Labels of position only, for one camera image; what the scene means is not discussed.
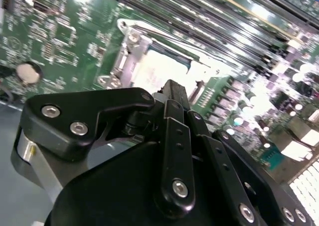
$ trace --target ram slot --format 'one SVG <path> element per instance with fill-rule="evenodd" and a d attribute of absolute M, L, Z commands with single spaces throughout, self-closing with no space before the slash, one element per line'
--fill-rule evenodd
<path fill-rule="evenodd" d="M 298 9 L 285 0 L 254 0 L 268 8 L 270 11 L 278 14 L 280 17 L 297 25 L 298 27 L 312 32 L 319 32 L 319 21 L 308 15 L 306 12 Z"/>
<path fill-rule="evenodd" d="M 232 60 L 234 60 L 235 62 L 237 62 L 238 64 L 240 64 L 244 67 L 254 69 L 256 66 L 255 62 L 252 62 L 245 57 L 242 57 L 240 55 L 237 55 L 237 54 L 231 52 L 226 47 L 224 47 L 220 44 L 216 44 L 212 40 L 207 39 L 207 37 L 203 36 L 202 34 L 196 32 L 194 30 L 187 29 L 184 24 L 181 24 L 180 22 L 163 15 L 158 10 L 150 8 L 148 5 L 140 2 L 139 0 L 119 0 L 119 2 L 122 2 L 125 5 L 127 5 L 128 7 L 131 7 L 132 9 L 135 9 L 135 10 L 137 10 L 145 15 L 149 15 L 153 19 L 157 20 L 158 22 L 160 22 L 164 25 L 167 25 L 168 27 L 170 27 L 173 30 L 176 30 L 177 32 L 181 32 L 185 35 L 191 36 L 198 43 L 204 45 L 207 48 L 210 48 L 210 49 L 218 52 L 219 54 L 222 54 L 222 55 L 225 55 L 225 56 L 231 58 Z"/>
<path fill-rule="evenodd" d="M 198 1 L 192 1 L 192 0 L 176 0 L 177 3 L 179 3 L 182 6 L 187 6 L 188 8 L 191 8 L 197 12 L 204 12 L 203 14 L 210 18 L 213 22 L 217 23 L 218 25 L 222 26 L 225 29 L 228 29 L 229 31 L 232 31 L 252 43 L 256 44 L 259 48 L 268 49 L 271 45 L 271 42 L 269 42 L 267 39 L 264 39 L 260 36 L 255 36 L 250 31 L 246 30 L 244 27 L 238 25 L 236 22 L 232 21 L 231 19 L 225 17 L 224 14 L 219 13 L 216 10 L 212 10 L 205 4 L 202 4 Z"/>
<path fill-rule="evenodd" d="M 251 58 L 251 60 L 256 59 L 256 57 L 262 58 L 263 55 L 265 54 L 264 49 L 260 49 L 258 51 L 256 49 L 257 47 L 243 44 L 240 41 L 238 41 L 237 38 L 227 35 L 224 32 L 218 31 L 218 28 L 215 27 L 214 25 L 208 24 L 206 21 L 194 16 L 193 14 L 188 13 L 187 11 L 183 9 L 175 8 L 173 4 L 165 2 L 164 0 L 149 0 L 149 1 L 153 3 L 154 5 L 156 5 L 158 8 L 165 9 L 166 11 L 182 18 L 185 21 L 194 23 L 197 28 L 199 28 L 203 32 L 206 32 L 212 35 L 214 38 L 222 42 L 222 44 L 224 44 L 226 47 L 228 44 L 230 44 L 229 46 L 230 49 L 233 49 L 234 47 L 239 48 L 241 51 L 243 51 L 247 55 L 247 57 Z"/>

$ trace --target silver screw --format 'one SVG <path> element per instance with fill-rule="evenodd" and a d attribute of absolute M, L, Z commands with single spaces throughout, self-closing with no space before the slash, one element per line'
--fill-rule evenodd
<path fill-rule="evenodd" d="M 306 217 L 304 216 L 304 214 L 301 213 L 300 210 L 298 210 L 298 209 L 295 209 L 295 211 L 296 211 L 296 214 L 297 214 L 298 218 L 299 218 L 302 222 L 305 223 L 307 220 L 306 220 Z"/>
<path fill-rule="evenodd" d="M 253 212 L 245 205 L 245 204 L 240 204 L 239 205 L 239 210 L 241 215 L 251 224 L 255 221 L 255 216 Z"/>
<path fill-rule="evenodd" d="M 44 116 L 49 117 L 49 118 L 55 118 L 61 114 L 60 110 L 53 105 L 44 106 L 41 109 L 41 112 Z"/>
<path fill-rule="evenodd" d="M 221 136 L 226 140 L 229 139 L 228 135 L 225 132 L 221 132 Z"/>
<path fill-rule="evenodd" d="M 197 120 L 200 120 L 200 119 L 201 119 L 200 115 L 197 114 L 197 113 L 194 113 L 194 116 L 195 116 L 195 118 L 196 118 Z"/>
<path fill-rule="evenodd" d="M 180 180 L 175 180 L 173 182 L 173 190 L 175 194 L 177 194 L 181 198 L 186 198 L 188 195 L 188 189 L 186 185 Z"/>
<path fill-rule="evenodd" d="M 146 100 L 151 100 L 151 99 L 152 99 L 151 96 L 148 95 L 148 94 L 146 94 L 146 93 L 143 93 L 143 94 L 142 94 L 142 97 L 143 97 L 144 99 L 146 99 Z"/>
<path fill-rule="evenodd" d="M 129 34 L 129 40 L 132 43 L 137 43 L 140 40 L 140 35 L 135 33 L 135 32 L 132 32 L 132 33 Z"/>
<path fill-rule="evenodd" d="M 88 133 L 88 127 L 81 122 L 74 122 L 70 125 L 70 130 L 75 135 L 85 135 Z"/>
<path fill-rule="evenodd" d="M 290 222 L 293 223 L 293 222 L 295 221 L 294 216 L 292 215 L 292 213 L 291 213 L 288 209 L 283 208 L 283 213 L 284 213 L 285 217 L 286 217 Z"/>

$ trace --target silver metal part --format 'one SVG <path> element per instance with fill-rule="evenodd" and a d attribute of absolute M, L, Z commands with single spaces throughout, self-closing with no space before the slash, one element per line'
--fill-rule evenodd
<path fill-rule="evenodd" d="M 157 101 L 159 101 L 159 102 L 161 102 L 161 103 L 165 103 L 165 101 L 168 100 L 168 97 L 167 97 L 166 95 L 164 95 L 164 94 L 162 94 L 162 93 L 158 93 L 158 92 L 153 93 L 153 94 L 152 94 L 152 97 L 153 97 L 155 100 L 157 100 Z"/>
<path fill-rule="evenodd" d="M 35 146 L 36 144 L 34 142 L 30 141 L 23 133 L 21 133 L 19 146 L 17 148 L 17 152 L 21 158 L 29 162 L 33 155 Z"/>
<path fill-rule="evenodd" d="M 186 198 L 188 195 L 187 186 L 180 180 L 175 180 L 173 182 L 173 190 L 181 198 Z"/>
<path fill-rule="evenodd" d="M 121 87 L 121 81 L 114 74 L 100 75 L 97 81 L 104 89 L 109 90 L 109 89 L 116 89 Z"/>
<path fill-rule="evenodd" d="M 31 226 L 44 226 L 44 223 L 40 223 L 38 221 L 33 222 L 33 224 Z"/>
<path fill-rule="evenodd" d="M 40 80 L 40 74 L 29 63 L 20 64 L 15 70 L 18 77 L 26 84 L 35 84 Z"/>
<path fill-rule="evenodd" d="M 295 209 L 295 212 L 296 212 L 298 218 L 299 218 L 302 222 L 305 223 L 305 222 L 307 221 L 306 217 L 304 216 L 303 213 L 300 212 L 300 210 Z"/>
<path fill-rule="evenodd" d="M 229 139 L 228 135 L 227 135 L 226 133 L 224 133 L 224 132 L 221 132 L 221 136 L 222 136 L 224 139 L 226 139 L 226 140 Z"/>
<path fill-rule="evenodd" d="M 20 135 L 17 152 L 32 166 L 52 202 L 55 202 L 68 182 L 88 170 L 86 160 L 72 163 L 63 161 L 30 141 L 23 131 Z"/>
<path fill-rule="evenodd" d="M 239 205 L 239 210 L 242 216 L 251 224 L 255 221 L 255 216 L 253 212 L 245 205 L 245 204 L 240 204 Z"/>
<path fill-rule="evenodd" d="M 194 116 L 195 116 L 195 118 L 196 118 L 197 120 L 200 120 L 200 119 L 201 119 L 201 116 L 200 116 L 199 114 L 197 114 L 197 113 L 194 113 Z"/>
<path fill-rule="evenodd" d="M 61 114 L 60 110 L 53 105 L 44 106 L 41 109 L 41 112 L 44 116 L 49 117 L 49 118 L 55 118 Z"/>
<path fill-rule="evenodd" d="M 292 215 L 292 213 L 286 209 L 286 208 L 283 208 L 283 213 L 284 213 L 284 216 L 290 221 L 290 222 L 294 222 L 295 221 L 295 218 L 294 216 Z"/>
<path fill-rule="evenodd" d="M 88 133 L 88 127 L 82 122 L 74 122 L 70 125 L 70 130 L 75 135 L 86 135 Z"/>
<path fill-rule="evenodd" d="M 192 93 L 190 94 L 188 98 L 190 105 L 196 104 L 196 102 L 199 100 L 204 90 L 205 90 L 205 82 L 204 81 L 197 82 L 195 89 L 192 91 Z"/>
<path fill-rule="evenodd" d="M 125 34 L 121 49 L 115 61 L 112 73 L 118 77 L 123 88 L 132 86 L 132 77 L 136 65 L 142 60 L 152 39 L 143 32 L 124 24 L 123 19 L 118 21 L 119 29 Z"/>
<path fill-rule="evenodd" d="M 137 32 L 131 32 L 129 35 L 128 35 L 128 40 L 133 43 L 133 44 L 136 44 L 139 42 L 140 40 L 140 34 L 137 33 Z"/>

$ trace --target green circuit board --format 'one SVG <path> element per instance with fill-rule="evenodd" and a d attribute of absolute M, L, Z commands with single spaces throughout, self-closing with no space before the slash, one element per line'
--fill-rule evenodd
<path fill-rule="evenodd" d="M 305 0 L 287 1 L 305 13 L 319 13 L 315 1 L 309 0 L 308 8 L 303 7 Z M 272 97 L 283 90 L 305 106 L 319 106 L 314 98 L 291 90 L 293 84 L 288 77 L 280 76 L 268 89 L 268 79 L 256 73 L 256 66 L 267 67 L 262 61 L 265 55 L 276 61 L 281 59 L 270 47 L 284 48 L 289 40 L 301 41 L 298 36 L 302 34 L 308 40 L 298 49 L 298 60 L 312 63 L 312 73 L 318 74 L 319 35 L 307 32 L 255 0 L 2 0 L 2 6 L 0 65 L 11 69 L 12 74 L 1 77 L 0 71 L 0 83 L 21 103 L 35 94 L 104 89 L 98 77 L 112 72 L 125 38 L 118 20 L 129 19 L 145 22 L 189 45 L 184 47 L 169 38 L 149 34 L 192 62 L 207 67 L 201 70 L 205 72 L 201 79 L 195 78 L 195 74 L 193 79 L 205 81 L 193 109 L 206 120 L 211 105 L 229 85 L 230 76 L 245 84 L 225 120 L 209 127 L 223 129 L 232 124 L 231 115 L 238 113 L 250 126 L 237 127 L 234 137 L 265 166 L 277 165 L 282 158 L 269 159 L 275 151 L 269 153 L 256 137 L 256 115 L 247 117 L 238 107 L 238 102 L 247 101 L 245 93 L 267 89 L 264 94 Z M 15 72 L 19 64 L 30 61 L 41 69 L 41 80 L 35 84 L 25 84 Z M 186 67 L 194 73 L 197 66 Z M 319 89 L 315 82 L 312 86 Z M 268 110 L 260 111 L 258 116 L 273 122 L 268 134 L 279 126 L 286 127 L 292 118 L 284 112 Z"/>

